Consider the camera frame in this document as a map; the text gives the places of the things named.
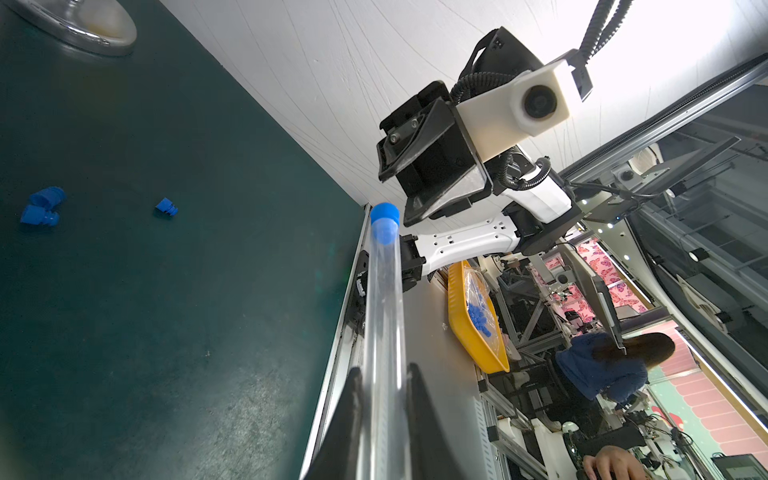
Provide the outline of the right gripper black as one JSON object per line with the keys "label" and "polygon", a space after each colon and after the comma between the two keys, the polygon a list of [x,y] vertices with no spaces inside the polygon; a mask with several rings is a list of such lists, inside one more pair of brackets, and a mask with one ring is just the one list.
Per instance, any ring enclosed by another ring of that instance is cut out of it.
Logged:
{"label": "right gripper black", "polygon": [[406,194],[406,227],[452,216],[488,197],[492,180],[451,101],[434,81],[381,121],[378,178]]}

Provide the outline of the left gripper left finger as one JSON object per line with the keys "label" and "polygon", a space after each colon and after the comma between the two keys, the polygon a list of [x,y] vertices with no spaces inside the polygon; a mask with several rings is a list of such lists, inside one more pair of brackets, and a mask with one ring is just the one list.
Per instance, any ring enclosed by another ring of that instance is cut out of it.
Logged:
{"label": "left gripper left finger", "polygon": [[346,378],[323,442],[304,479],[354,480],[357,478],[363,425],[363,376],[359,367]]}

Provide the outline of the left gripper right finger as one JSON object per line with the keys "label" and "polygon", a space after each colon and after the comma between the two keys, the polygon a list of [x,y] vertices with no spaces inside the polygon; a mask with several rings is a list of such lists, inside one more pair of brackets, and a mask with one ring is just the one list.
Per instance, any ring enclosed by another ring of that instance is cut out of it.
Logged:
{"label": "left gripper right finger", "polygon": [[412,479],[464,479],[464,472],[447,442],[424,376],[409,363],[406,414]]}

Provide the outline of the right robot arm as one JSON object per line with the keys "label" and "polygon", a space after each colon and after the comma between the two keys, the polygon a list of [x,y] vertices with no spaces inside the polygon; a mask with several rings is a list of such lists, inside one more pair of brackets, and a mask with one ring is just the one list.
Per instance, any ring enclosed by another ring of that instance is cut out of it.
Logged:
{"label": "right robot arm", "polygon": [[601,1],[578,47],[541,61],[505,28],[475,45],[452,86],[434,81],[380,123],[381,181],[395,180],[393,217],[405,288],[477,256],[549,250],[581,216],[548,157],[523,142],[565,123],[590,96],[591,59],[622,25],[630,3]]}

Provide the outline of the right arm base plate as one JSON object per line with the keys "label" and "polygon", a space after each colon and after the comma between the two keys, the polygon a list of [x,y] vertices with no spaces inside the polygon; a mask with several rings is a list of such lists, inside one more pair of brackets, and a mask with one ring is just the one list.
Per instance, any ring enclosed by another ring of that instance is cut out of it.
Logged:
{"label": "right arm base plate", "polygon": [[345,312],[345,323],[359,335],[362,334],[365,325],[368,263],[368,252],[361,250],[355,263],[354,277]]}

